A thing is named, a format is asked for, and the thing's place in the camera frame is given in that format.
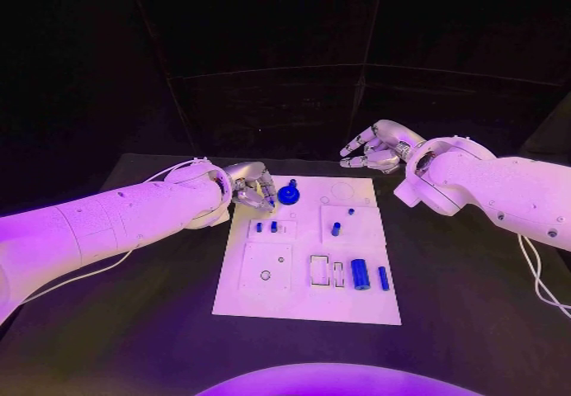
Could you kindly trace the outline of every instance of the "white cable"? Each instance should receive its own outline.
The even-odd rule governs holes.
[[[527,243],[529,247],[533,250],[534,260],[537,262],[537,270],[534,270],[533,264],[532,264],[532,260],[529,259],[529,256],[526,254],[526,249],[523,248],[521,238],[526,240],[526,243]],[[537,295],[539,299],[545,303],[547,303],[547,304],[553,305],[555,307],[557,307],[560,312],[571,318],[571,313],[566,310],[566,309],[571,309],[571,306],[559,303],[559,300],[555,298],[553,294],[550,293],[550,290],[547,289],[547,287],[545,286],[545,284],[543,284],[543,282],[540,280],[540,257],[539,257],[539,253],[537,253],[537,251],[534,249],[534,246],[532,244],[532,241],[529,241],[527,237],[521,237],[519,234],[517,234],[517,241],[520,243],[520,251],[521,251],[523,256],[526,258],[526,264],[529,265],[529,269],[532,270],[532,274],[533,274],[533,278],[534,278],[534,294]],[[543,291],[546,292],[546,295],[550,297],[552,300],[547,300],[540,295],[539,286],[542,287]]]
[[[172,165],[171,167],[168,167],[167,169],[162,169],[155,175],[152,175],[151,177],[148,177],[142,182],[147,183],[149,182],[155,177],[158,177],[161,174],[164,174],[165,172],[172,171],[174,169],[177,169],[178,167],[181,167],[183,165],[185,165],[187,163],[190,163],[193,161],[193,159],[190,161],[184,161],[183,163],[177,163],[175,165]],[[132,253],[132,250],[129,250],[125,255],[121,257],[121,259],[112,264],[109,265],[106,268],[102,268],[100,270],[96,270],[93,272],[89,272],[87,274],[83,274],[80,276],[76,276],[74,278],[67,279],[64,282],[59,283],[57,285],[54,285],[53,287],[50,287],[47,290],[44,290],[41,293],[37,293],[36,295],[33,295],[31,297],[28,297],[21,303],[20,305],[24,305],[25,303],[28,303],[33,299],[36,299],[37,297],[40,297],[41,295],[44,295],[46,293],[48,293],[51,290],[54,290],[57,287],[66,285],[67,283],[72,283],[73,281],[77,281],[79,279],[86,278],[90,275],[96,275],[100,272],[110,270],[126,258],[128,255]]]

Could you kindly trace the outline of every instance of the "blue object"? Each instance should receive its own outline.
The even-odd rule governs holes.
[[[337,237],[340,232],[341,232],[341,224],[340,223],[334,223],[333,224],[333,229],[330,230],[330,234],[334,237]]]
[[[383,291],[386,291],[389,289],[389,278],[386,277],[383,266],[377,268],[377,274],[380,275],[380,287],[383,288]]]
[[[353,285],[357,290],[370,288],[369,273],[366,272],[366,263],[361,258],[350,261],[350,270],[353,272]]]
[[[284,205],[292,205],[299,200],[299,191],[297,190],[297,181],[291,179],[288,185],[276,192],[276,200]]]

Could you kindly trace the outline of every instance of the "table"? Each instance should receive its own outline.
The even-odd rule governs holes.
[[[185,159],[125,154],[102,190]],[[0,394],[193,394],[302,362],[389,367],[488,395],[571,394],[571,322],[534,296],[514,235],[471,206],[452,217],[408,208],[392,195],[402,174],[263,162],[273,174],[371,177],[403,325],[211,315],[226,222],[183,230],[24,305],[0,341]],[[545,282],[568,302],[571,274],[536,245]]]

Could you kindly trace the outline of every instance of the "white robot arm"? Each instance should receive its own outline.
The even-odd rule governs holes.
[[[220,169],[194,159],[167,171],[164,181],[151,181],[155,175],[134,186],[0,218],[0,324],[30,293],[64,273],[181,229],[226,221],[230,201],[273,209],[275,187],[262,163]]]
[[[408,128],[380,120],[350,141],[364,155],[341,159],[343,167],[384,173],[406,162],[396,197],[412,207],[422,201],[442,215],[475,205],[491,222],[514,233],[571,251],[571,168],[524,158],[495,158],[468,138],[425,141]]]

